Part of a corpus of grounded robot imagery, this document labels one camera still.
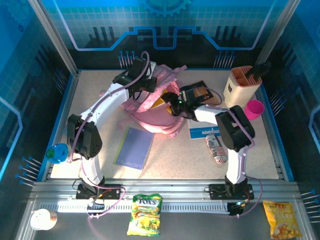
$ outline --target notebook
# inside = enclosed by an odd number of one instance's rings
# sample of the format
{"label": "notebook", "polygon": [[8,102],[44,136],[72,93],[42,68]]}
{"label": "notebook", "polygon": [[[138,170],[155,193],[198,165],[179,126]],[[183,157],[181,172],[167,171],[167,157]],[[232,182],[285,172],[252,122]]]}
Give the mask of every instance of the notebook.
{"label": "notebook", "polygon": [[146,163],[154,133],[129,127],[123,137],[114,163],[142,170]]}

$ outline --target pink cup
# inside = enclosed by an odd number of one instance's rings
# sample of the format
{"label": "pink cup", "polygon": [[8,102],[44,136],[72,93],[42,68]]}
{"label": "pink cup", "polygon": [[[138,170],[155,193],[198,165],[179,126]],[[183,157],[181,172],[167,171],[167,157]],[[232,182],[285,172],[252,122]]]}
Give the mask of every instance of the pink cup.
{"label": "pink cup", "polygon": [[258,100],[250,100],[244,108],[244,114],[251,121],[257,119],[265,110],[265,106]]}

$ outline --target snack bag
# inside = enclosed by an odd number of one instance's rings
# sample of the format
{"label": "snack bag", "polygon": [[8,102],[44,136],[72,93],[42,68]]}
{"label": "snack bag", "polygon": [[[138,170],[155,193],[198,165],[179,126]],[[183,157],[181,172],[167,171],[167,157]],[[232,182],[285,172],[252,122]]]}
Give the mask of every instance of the snack bag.
{"label": "snack bag", "polygon": [[157,193],[133,196],[127,235],[159,236],[161,206],[162,197]]}
{"label": "snack bag", "polygon": [[263,201],[272,239],[302,237],[292,203]]}

